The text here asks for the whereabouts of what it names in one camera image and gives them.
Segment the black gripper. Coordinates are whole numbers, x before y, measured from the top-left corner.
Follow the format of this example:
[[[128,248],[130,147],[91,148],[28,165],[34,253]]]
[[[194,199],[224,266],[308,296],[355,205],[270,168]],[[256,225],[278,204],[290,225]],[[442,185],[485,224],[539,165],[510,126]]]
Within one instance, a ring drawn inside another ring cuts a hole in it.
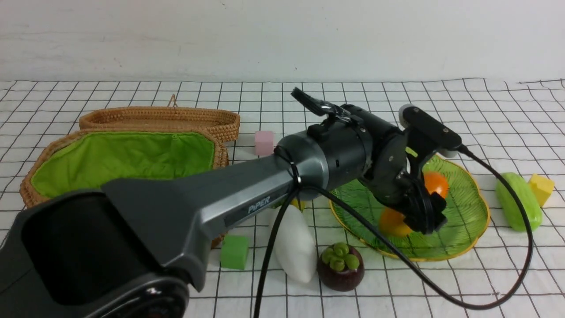
[[[440,194],[429,194],[422,183],[425,157],[413,144],[415,136],[414,131],[366,131],[371,161],[363,185],[379,203],[402,208],[413,231],[430,234],[446,224],[443,211],[447,203]]]

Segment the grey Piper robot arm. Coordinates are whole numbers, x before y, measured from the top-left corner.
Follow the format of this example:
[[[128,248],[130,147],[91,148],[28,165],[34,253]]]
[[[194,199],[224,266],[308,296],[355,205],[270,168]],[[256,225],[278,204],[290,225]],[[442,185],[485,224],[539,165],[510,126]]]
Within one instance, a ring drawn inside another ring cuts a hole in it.
[[[167,181],[117,179],[20,212],[1,248],[3,318],[181,318],[213,239],[281,199],[359,180],[423,234],[445,223],[422,167],[461,139],[413,105],[404,130],[353,105],[282,138],[274,154]]]

